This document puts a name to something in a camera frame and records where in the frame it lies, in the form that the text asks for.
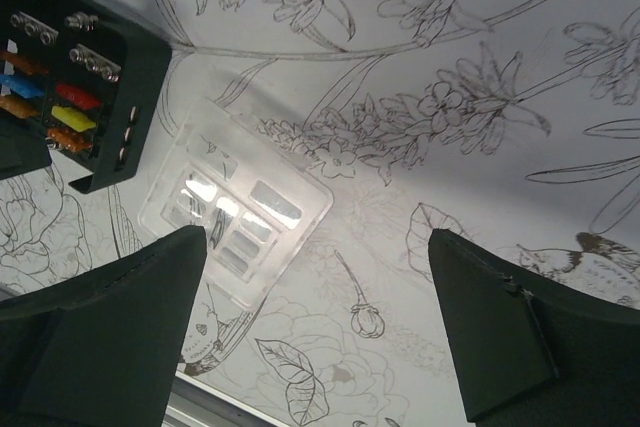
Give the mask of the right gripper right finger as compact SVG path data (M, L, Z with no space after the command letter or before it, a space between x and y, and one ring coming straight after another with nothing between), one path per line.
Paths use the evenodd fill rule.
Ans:
M445 229L428 256L470 422L636 422L639 312Z

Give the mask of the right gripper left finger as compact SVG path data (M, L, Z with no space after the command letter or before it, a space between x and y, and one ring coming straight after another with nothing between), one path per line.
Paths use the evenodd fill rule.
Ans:
M186 226L2 301L2 425L161 425L206 256Z

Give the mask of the clear plastic fuse box cover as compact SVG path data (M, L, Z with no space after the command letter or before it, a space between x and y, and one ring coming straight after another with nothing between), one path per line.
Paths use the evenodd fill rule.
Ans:
M210 99L179 128L139 213L161 237L204 228L203 275L244 310L261 303L333 204L330 190Z

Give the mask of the black fuse box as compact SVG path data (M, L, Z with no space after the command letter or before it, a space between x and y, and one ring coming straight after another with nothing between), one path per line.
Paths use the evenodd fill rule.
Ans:
M87 170L70 183L82 194L133 178L171 57L165 39L91 0L1 0L1 177L58 150ZM102 106L79 109L57 83Z

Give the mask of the red fuse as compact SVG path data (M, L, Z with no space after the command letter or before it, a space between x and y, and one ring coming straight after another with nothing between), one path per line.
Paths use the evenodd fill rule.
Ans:
M55 92L59 97L83 111L95 110L102 106L102 101L98 97L71 84L57 83Z

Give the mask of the floral patterned table mat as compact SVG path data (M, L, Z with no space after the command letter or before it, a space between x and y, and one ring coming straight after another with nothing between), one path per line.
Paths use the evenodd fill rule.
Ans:
M253 311L203 286L179 370L282 426L462 426L427 242L450 229L639 305L639 0L101 0L174 54L138 175L1 185L1 282L139 249L191 103L246 115L333 206Z

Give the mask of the aluminium rail frame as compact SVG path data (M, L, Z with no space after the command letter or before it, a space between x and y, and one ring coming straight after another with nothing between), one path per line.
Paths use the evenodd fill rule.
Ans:
M208 386L199 387L181 372L173 380L163 426L285 426Z

